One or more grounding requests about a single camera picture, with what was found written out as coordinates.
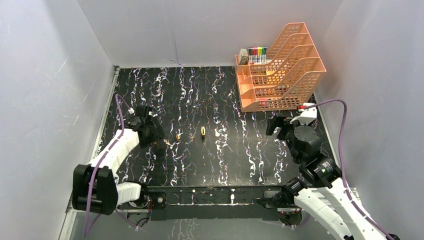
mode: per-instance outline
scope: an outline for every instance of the black tabletop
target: black tabletop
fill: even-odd
[[[149,186],[260,186],[284,184],[299,175],[285,142],[265,135],[274,112],[240,111],[232,66],[125,68],[114,91],[132,107],[154,106],[167,142],[165,149],[136,147],[118,171],[119,183],[135,179]],[[323,140],[321,151],[333,156],[319,114],[312,126]],[[99,151],[119,128],[113,98]]]

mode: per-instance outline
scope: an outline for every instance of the white wall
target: white wall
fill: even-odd
[[[241,48],[268,46],[287,23],[320,42],[342,0],[78,0],[112,64],[234,65]]]
[[[401,239],[423,239],[424,1],[344,0],[319,44],[319,100],[348,106],[347,178],[372,217]],[[337,146],[342,105],[324,106]]]
[[[57,239],[113,66],[76,0],[0,1],[0,239]]]

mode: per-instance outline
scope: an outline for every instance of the marker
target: marker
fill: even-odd
[[[249,64],[251,64],[252,63],[252,48],[248,48],[247,49],[247,51],[248,51],[248,53],[249,53]]]
[[[264,48],[263,47],[260,48],[260,62],[262,64],[264,63]]]
[[[257,48],[257,63],[260,63],[261,62],[261,50],[262,50],[262,47],[258,47]]]

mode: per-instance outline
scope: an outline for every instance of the cable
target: cable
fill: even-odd
[[[130,220],[128,220],[128,218],[126,218],[120,211],[118,211],[118,209],[116,208],[115,209],[115,212],[117,212],[118,214],[119,214],[119,216],[123,219],[123,220],[125,220],[131,227],[133,227],[133,228],[135,228],[135,229],[138,229],[139,228],[139,226],[137,226],[138,224],[134,224],[134,223],[132,223]]]
[[[345,121],[346,121],[346,114],[348,113],[348,106],[345,101],[341,99],[330,99],[327,101],[323,101],[314,105],[310,106],[302,106],[302,109],[310,109],[314,107],[318,107],[324,104],[328,104],[331,102],[340,102],[343,104],[343,118],[341,119],[341,126],[340,126],[340,134],[338,136],[338,157],[340,159],[340,168],[341,168],[341,180],[343,182],[343,186],[346,189],[349,189],[348,181],[346,180],[346,169],[345,169],[345,160],[343,159],[343,153],[342,153],[342,139],[343,139],[343,131],[345,130]],[[353,207],[363,216],[365,219],[371,223],[376,229],[380,230],[389,240],[394,240],[390,234],[383,229],[380,225],[378,225],[375,221],[373,221],[371,218],[366,216],[366,214],[362,211],[362,209],[358,206],[358,204],[355,201],[352,201],[352,195],[349,190],[346,190],[347,198],[349,198],[350,202],[352,203]]]
[[[121,105],[120,105],[118,98],[120,98],[122,100],[122,102],[125,103],[125,105],[128,107],[128,110],[132,109],[132,108],[130,108],[128,103],[124,100],[124,98],[121,95],[115,94],[115,101],[116,101],[116,105],[117,105],[117,108],[118,108],[120,126],[121,126],[122,131],[119,134],[119,136],[117,137],[117,139],[110,145],[108,150],[110,150],[118,142],[118,140],[124,135],[124,129],[125,129],[124,117],[123,117],[124,115],[122,114],[122,108],[121,108]],[[103,155],[101,156],[100,160],[95,165],[94,170],[91,174],[91,179],[90,179],[90,183],[89,183],[89,187],[88,187],[88,194],[87,194],[87,206],[85,208],[84,237],[87,237],[87,235],[89,234],[94,223],[100,217],[100,214],[97,215],[95,217],[95,219],[93,220],[93,223],[91,224],[91,226],[90,227],[88,226],[89,221],[90,221],[90,207],[91,207],[91,201],[92,201],[92,196],[93,196],[93,185],[94,185],[94,181],[95,181],[95,178],[96,178],[96,173],[97,173],[97,170],[99,169],[100,164],[106,158],[106,155],[108,153],[109,153],[109,151],[105,151],[103,153]]]
[[[306,217],[306,219],[305,219],[305,221],[304,222],[301,222],[299,225],[295,225],[295,227],[296,228],[299,228],[299,227],[302,227],[302,226],[304,226],[308,221],[309,221],[309,219],[311,218],[311,215],[309,214],[307,217]]]

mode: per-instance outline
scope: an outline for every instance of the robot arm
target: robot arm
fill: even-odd
[[[93,174],[95,182],[91,196],[90,212],[110,215],[115,208],[123,203],[138,201],[142,204],[145,184],[139,181],[129,181],[116,185],[116,173],[127,158],[128,154],[137,146],[145,148],[148,145],[164,138],[165,134],[156,117],[153,117],[152,108],[137,107],[135,116],[125,123],[125,129],[118,130],[109,144],[87,165],[78,165],[73,172],[72,207],[77,210],[86,210],[88,188]],[[94,166],[99,168],[94,173]]]
[[[326,209],[321,200],[314,199],[314,195],[307,188],[291,191],[292,181],[282,187],[282,199],[290,203],[293,198],[294,204],[305,209],[311,216],[320,222],[336,239],[345,240],[385,240],[385,234],[376,229],[367,218],[370,215],[365,211],[359,201],[351,194],[352,201],[358,205],[360,211],[349,200],[342,183],[342,171],[335,161],[329,156],[321,153],[321,139],[316,131],[308,126],[311,118],[316,118],[316,109],[302,109],[299,107],[300,115],[296,117],[276,114],[268,120],[266,135],[272,135],[275,128],[281,128],[277,138],[287,143],[293,161],[300,164],[299,171],[302,176],[312,184],[331,203],[337,211]]]
[[[286,203],[294,204],[308,212],[335,239],[345,240],[352,235],[342,218],[320,200],[310,188],[307,188],[299,178],[295,177],[286,183],[281,191],[281,198]]]

